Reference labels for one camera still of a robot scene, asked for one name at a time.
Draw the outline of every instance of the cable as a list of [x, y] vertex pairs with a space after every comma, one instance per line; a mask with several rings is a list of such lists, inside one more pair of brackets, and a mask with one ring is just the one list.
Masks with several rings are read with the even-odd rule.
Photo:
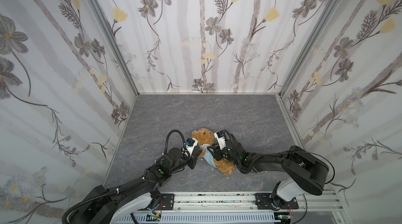
[[132, 186], [123, 188], [122, 190], [119, 190], [119, 191], [117, 191], [117, 190], [109, 191], [109, 192], [107, 192], [107, 193], [100, 194], [100, 195], [98, 195], [98, 196], [89, 198], [89, 199], [87, 199], [87, 200], [83, 200], [83, 201], [81, 201], [81, 202], [75, 204], [74, 206], [70, 207], [70, 209], [67, 210], [67, 211], [63, 214], [63, 216], [62, 216], [62, 223], [63, 223], [63, 224], [70, 224], [69, 221], [67, 221], [67, 216], [68, 216], [72, 211], [74, 211], [75, 209], [79, 208], [80, 206], [85, 205], [85, 204], [87, 204], [87, 203], [89, 203], [89, 202], [91, 202], [91, 201], [94, 201], [94, 200], [103, 198], [103, 197], [105, 197], [105, 196], [109, 196], [109, 195], [117, 194], [117, 193], [122, 193], [123, 191], [130, 190], [131, 188], [134, 188], [134, 187], [136, 187], [136, 186], [139, 186], [141, 183], [142, 183], [142, 181], [141, 181], [141, 182], [138, 182], [138, 183], [135, 184], [135, 185], [132, 185]]
[[133, 213], [131, 213], [130, 215], [131, 215], [131, 219], [133, 220], [134, 224], [138, 224], [137, 220], [134, 218]]
[[303, 214], [302, 218], [300, 220], [296, 221], [296, 222], [293, 222], [293, 224], [296, 224], [299, 221], [301, 221], [305, 217], [305, 214], [307, 213], [307, 200], [306, 200], [304, 194], [302, 194], [302, 196], [304, 197], [304, 201], [305, 201], [305, 211], [304, 211], [304, 214]]
[[170, 137], [170, 135], [171, 135], [173, 132], [177, 132], [177, 133], [180, 134], [181, 140], [183, 141], [183, 147], [186, 148], [186, 141], [184, 140], [183, 133], [181, 133], [181, 131], [179, 131], [179, 130], [171, 130], [171, 131], [168, 133], [168, 136], [166, 136], [165, 151], [163, 152], [163, 154], [166, 154], [166, 153], [168, 152], [169, 137]]
[[334, 168], [334, 165], [332, 165], [332, 163], [331, 163], [327, 158], [325, 158], [324, 156], [321, 156], [321, 155], [316, 154], [316, 153], [314, 153], [314, 152], [294, 151], [294, 152], [289, 152], [289, 153], [309, 153], [309, 154], [314, 154], [314, 155], [320, 156], [321, 158], [325, 159], [325, 160], [332, 166], [332, 170], [334, 171], [334, 174], [332, 175], [332, 178], [331, 178], [328, 182], [326, 182], [325, 184], [328, 184], [329, 182], [331, 182], [332, 180], [334, 180], [334, 177], [335, 177], [335, 168]]

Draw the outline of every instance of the flower stem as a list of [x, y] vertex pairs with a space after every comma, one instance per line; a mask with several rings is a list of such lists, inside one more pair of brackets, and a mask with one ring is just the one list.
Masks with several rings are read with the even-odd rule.
[[328, 84], [328, 85], [332, 85], [332, 84], [338, 82], [340, 78], [341, 78], [341, 76], [338, 78], [338, 80], [336, 80], [335, 82], [332, 82], [332, 83], [330, 83], [330, 84]]
[[153, 27], [152, 27], [151, 24], [149, 23], [148, 14], [147, 14], [147, 22], [148, 22], [148, 25], [151, 27], [152, 31], [153, 31], [153, 32], [158, 36], [158, 38], [159, 38], [158, 33], [153, 29]]
[[90, 50], [89, 50], [89, 52], [90, 52], [91, 55], [95, 58], [96, 61], [98, 61], [98, 62], [101, 63], [101, 64], [104, 64], [103, 62], [99, 61], [99, 60], [93, 55], [93, 53], [92, 53]]
[[25, 68], [25, 66], [23, 65], [23, 63], [20, 61], [20, 59], [17, 57], [17, 55], [14, 53], [14, 51], [11, 51], [14, 55], [14, 57], [17, 59], [17, 61], [21, 64], [21, 66], [24, 68], [25, 73], [27, 74], [28, 77], [28, 82], [29, 82], [29, 91], [28, 91], [28, 96], [31, 95], [31, 78], [29, 77], [27, 68]]
[[335, 65], [336, 65], [336, 63], [339, 61], [339, 59], [340, 59], [340, 57], [338, 57], [338, 60], [335, 62], [334, 66], [332, 66], [331, 75], [329, 76], [329, 79], [330, 79], [330, 80], [332, 80], [332, 71], [334, 71]]
[[228, 47], [228, 45], [229, 45], [229, 41], [228, 41], [228, 43], [226, 44], [226, 47], [225, 47], [225, 49], [222, 51], [222, 53], [221, 54], [219, 54], [219, 56], [221, 56], [224, 52], [225, 52], [225, 50], [226, 50], [226, 48]]
[[218, 45], [218, 47], [220, 49], [222, 49], [221, 46], [219, 46], [219, 43], [218, 43], [218, 33], [215, 33], [215, 41], [216, 41], [216, 45]]
[[102, 52], [103, 58], [104, 58], [104, 63], [106, 64], [106, 74], [107, 74], [107, 63], [106, 63], [106, 57], [104, 55], [104, 53]]
[[159, 16], [158, 20], [153, 23], [153, 25], [155, 25], [160, 20], [160, 18], [162, 17], [162, 12], [163, 12], [163, 0], [160, 1], [160, 16]]
[[306, 21], [310, 20], [310, 19], [318, 12], [318, 10], [321, 8], [321, 6], [322, 6], [323, 4], [324, 4], [324, 3], [321, 3], [321, 4], [320, 4], [320, 6], [318, 7], [318, 9], [314, 12], [314, 14], [313, 14], [312, 16], [310, 16], [309, 19], [305, 20], [305, 21], [302, 22], [302, 23], [299, 23], [298, 25], [302, 25], [302, 24], [304, 24]]

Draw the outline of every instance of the mounting plate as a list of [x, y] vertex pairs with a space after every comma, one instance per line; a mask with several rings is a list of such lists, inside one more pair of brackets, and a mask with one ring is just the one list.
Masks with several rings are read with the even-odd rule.
[[[259, 210], [271, 209], [271, 203], [269, 201], [270, 193], [256, 193], [255, 194], [255, 204], [257, 205]], [[293, 198], [288, 202], [292, 209], [299, 209], [299, 204], [296, 201], [296, 198]], [[288, 205], [282, 206], [281, 209], [289, 209]]]
[[162, 193], [160, 200], [162, 202], [162, 211], [173, 210], [174, 193]]

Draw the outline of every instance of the brown teddy bear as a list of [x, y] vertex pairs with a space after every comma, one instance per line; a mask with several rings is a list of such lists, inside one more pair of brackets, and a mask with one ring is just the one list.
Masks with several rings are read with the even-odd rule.
[[[198, 140], [198, 145], [200, 146], [200, 148], [203, 147], [203, 145], [206, 145], [206, 146], [212, 145], [214, 143], [214, 139], [215, 139], [214, 133], [212, 131], [209, 131], [207, 128], [202, 128], [198, 131], [193, 131], [192, 136], [193, 136], [193, 138]], [[207, 149], [203, 149], [203, 151], [199, 155], [199, 157], [204, 157], [206, 152], [207, 152]], [[230, 162], [225, 158], [221, 159], [220, 161], [216, 161], [214, 159], [214, 164], [225, 175], [229, 175], [234, 171], [233, 162]]]

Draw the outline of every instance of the leaf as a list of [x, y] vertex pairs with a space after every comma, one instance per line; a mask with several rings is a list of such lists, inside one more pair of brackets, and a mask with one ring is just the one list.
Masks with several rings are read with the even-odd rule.
[[121, 26], [120, 27], [118, 27], [115, 31], [113, 31], [113, 36], [115, 36], [116, 35], [116, 32], [119, 30], [119, 29], [121, 29]]
[[64, 5], [63, 3], [59, 4], [59, 9], [64, 17], [67, 18], [70, 22], [73, 22], [73, 25], [76, 29], [80, 27], [79, 19], [77, 14], [69, 7]]
[[364, 17], [361, 25], [361, 30], [357, 33], [357, 39], [364, 39], [373, 32], [377, 25], [377, 11], [370, 10], [370, 12]]
[[226, 7], [226, 0], [214, 0], [215, 1], [215, 6], [218, 8], [216, 12], [218, 14], [222, 14], [225, 7]]
[[384, 17], [381, 18], [381, 21], [387, 19], [390, 15], [397, 15], [401, 12], [402, 9], [402, 0], [396, 0], [392, 6], [387, 6], [385, 9]]
[[374, 91], [380, 91], [380, 92], [387, 92], [387, 93], [391, 93], [391, 94], [396, 94], [396, 92], [394, 92], [394, 91], [384, 90], [384, 89], [380, 89], [380, 88], [370, 89], [369, 91], [367, 91], [367, 94], [369, 94], [371, 92], [374, 92]]
[[389, 73], [388, 73], [385, 77], [383, 77], [382, 79], [380, 79], [380, 80], [374, 85], [373, 88], [376, 88], [377, 86], [379, 86], [379, 85], [381, 85], [382, 83], [384, 83], [385, 81], [387, 81], [388, 78], [389, 78], [391, 75], [392, 75], [392, 70], [389, 71]]

